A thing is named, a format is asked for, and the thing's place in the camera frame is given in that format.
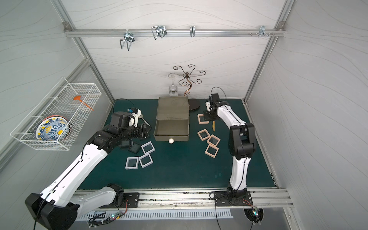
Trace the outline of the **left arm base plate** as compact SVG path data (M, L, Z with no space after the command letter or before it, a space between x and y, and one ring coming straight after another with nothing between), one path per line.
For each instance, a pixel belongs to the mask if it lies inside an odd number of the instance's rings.
M123 208L128 207L129 209L137 208L139 203L140 193L119 193L114 198L113 202L101 206L101 209L112 209L114 207Z

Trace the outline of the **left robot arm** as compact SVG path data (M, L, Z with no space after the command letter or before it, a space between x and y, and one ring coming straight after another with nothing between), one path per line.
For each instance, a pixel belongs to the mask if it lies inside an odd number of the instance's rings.
M67 230L80 216L102 206L120 207L126 202L124 190L115 184L73 198L75 191L91 171L116 147L125 141L145 139L151 126L139 124L141 110L112 114L110 124L94 133L84 145L80 155L70 166L40 194L32 193L25 200L35 223L48 230Z

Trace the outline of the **pink brooch box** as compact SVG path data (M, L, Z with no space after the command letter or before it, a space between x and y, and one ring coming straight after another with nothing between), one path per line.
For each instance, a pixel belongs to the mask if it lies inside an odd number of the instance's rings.
M218 146L220 142L220 138L216 137L215 135L211 135L208 139L207 139L207 143L209 145L212 145L212 146Z
M205 118L204 118L204 115L203 114L198 114L197 115L197 119L198 119L198 123L200 125L204 125L204 124L208 124L209 121L206 121Z
M203 129L203 130L199 131L197 134L198 134L201 141L205 141L205 140L209 139L210 136L211 136L209 134L209 132L207 131L207 129Z
M219 151L218 147L209 144L205 150L205 154L212 158L216 158L218 151Z

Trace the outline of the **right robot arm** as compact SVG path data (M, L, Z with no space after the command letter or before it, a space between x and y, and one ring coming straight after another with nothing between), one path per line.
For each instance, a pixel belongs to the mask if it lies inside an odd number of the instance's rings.
M248 166L257 148L254 125L237 116L230 104L221 101L218 94L211 94L206 100L204 118L206 121L220 119L229 128L228 148L232 156L230 187L234 193L245 191Z

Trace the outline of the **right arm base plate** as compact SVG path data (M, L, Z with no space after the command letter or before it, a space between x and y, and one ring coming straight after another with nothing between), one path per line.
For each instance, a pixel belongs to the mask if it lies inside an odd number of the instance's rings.
M248 190L241 191L215 191L210 194L218 207L253 206L253 199Z

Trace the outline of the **three-tier drawer organizer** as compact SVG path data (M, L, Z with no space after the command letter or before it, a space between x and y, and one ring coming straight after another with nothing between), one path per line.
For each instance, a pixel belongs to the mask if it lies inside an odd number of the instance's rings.
M189 101L186 96L162 96L158 100L156 141L189 141Z

